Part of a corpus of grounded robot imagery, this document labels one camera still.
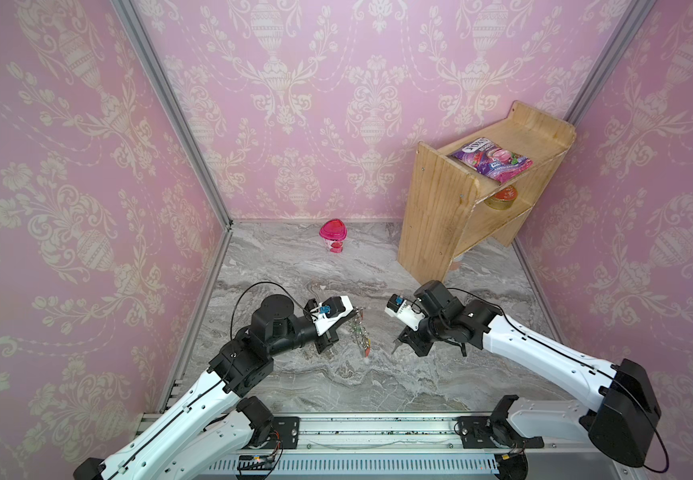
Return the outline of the metal key organizer plate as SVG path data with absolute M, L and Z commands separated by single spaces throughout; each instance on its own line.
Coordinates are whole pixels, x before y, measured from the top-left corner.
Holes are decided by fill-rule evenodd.
M 366 326 L 364 326 L 364 311 L 360 309 L 360 312 L 361 313 L 358 317 L 349 321 L 349 326 L 350 332 L 352 332 L 352 336 L 354 337 L 354 340 L 364 357 L 364 350 L 369 345 L 372 348 L 372 341 L 370 340 Z

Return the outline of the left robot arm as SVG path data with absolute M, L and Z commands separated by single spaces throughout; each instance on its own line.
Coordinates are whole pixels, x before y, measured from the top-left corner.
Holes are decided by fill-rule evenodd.
M 358 314 L 348 296 L 298 307 L 282 294 L 264 298 L 250 325 L 220 348 L 186 393 L 135 440 L 107 458 L 88 458 L 76 479 L 194 479 L 216 460 L 274 439 L 274 415 L 253 390 L 274 358 L 308 344 L 320 352 Z

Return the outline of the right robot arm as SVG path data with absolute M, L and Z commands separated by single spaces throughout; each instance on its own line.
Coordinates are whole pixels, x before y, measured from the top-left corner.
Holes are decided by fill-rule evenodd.
M 572 397 L 536 401 L 506 395 L 500 400 L 484 430 L 510 450 L 500 459 L 502 478 L 525 478 L 525 452 L 545 438 L 589 440 L 618 464 L 646 467 L 651 445 L 664 440 L 658 432 L 662 409 L 642 365 L 578 352 L 530 330 L 493 302 L 476 295 L 462 302 L 461 292 L 432 280 L 411 299 L 392 296 L 386 312 L 404 325 L 398 344 L 410 346 L 419 357 L 437 343 L 462 351 L 474 347 L 527 368 Z

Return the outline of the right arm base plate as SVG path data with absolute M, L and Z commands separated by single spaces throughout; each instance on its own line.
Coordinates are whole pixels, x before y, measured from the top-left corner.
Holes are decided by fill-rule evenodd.
M 464 450 L 493 449 L 501 447 L 494 436 L 490 418 L 467 415 L 456 419 L 454 432 L 459 436 Z

